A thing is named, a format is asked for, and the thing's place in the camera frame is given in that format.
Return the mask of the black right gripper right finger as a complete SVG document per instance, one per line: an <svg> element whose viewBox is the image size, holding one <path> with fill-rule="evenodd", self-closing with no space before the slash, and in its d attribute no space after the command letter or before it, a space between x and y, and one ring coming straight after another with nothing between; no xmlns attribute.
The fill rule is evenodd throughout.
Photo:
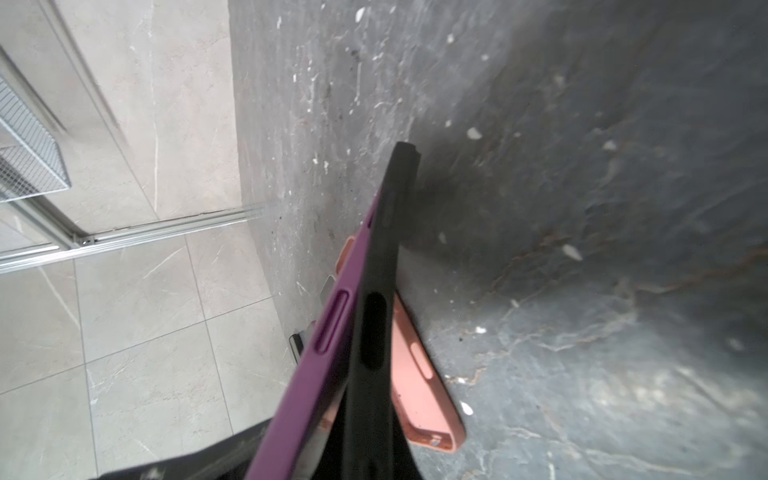
<svg viewBox="0 0 768 480"><path fill-rule="evenodd" d="M342 454L344 438L344 415L346 411L346 394L343 394L339 409L337 411L333 426L330 430L328 440L323 450L323 478L341 479L342 478ZM417 479L423 477L419 472L417 464L413 458L408 441L396 418L395 410L393 412L393 478L394 479Z"/></svg>

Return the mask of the black pad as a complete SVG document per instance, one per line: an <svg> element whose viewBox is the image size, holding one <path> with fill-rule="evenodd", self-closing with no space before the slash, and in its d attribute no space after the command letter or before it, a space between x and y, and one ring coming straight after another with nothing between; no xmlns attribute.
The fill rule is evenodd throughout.
<svg viewBox="0 0 768 480"><path fill-rule="evenodd" d="M290 479L334 397L346 394L341 479L394 479L392 317L406 205L421 155L395 144L368 218L245 476Z"/></svg>

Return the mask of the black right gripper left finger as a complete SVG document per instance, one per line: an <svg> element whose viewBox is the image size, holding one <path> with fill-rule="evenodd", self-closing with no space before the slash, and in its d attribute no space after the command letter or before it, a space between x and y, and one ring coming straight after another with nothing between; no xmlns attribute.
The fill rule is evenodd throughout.
<svg viewBox="0 0 768 480"><path fill-rule="evenodd" d="M98 480L244 479L269 423L267 419L200 451L107 472Z"/></svg>

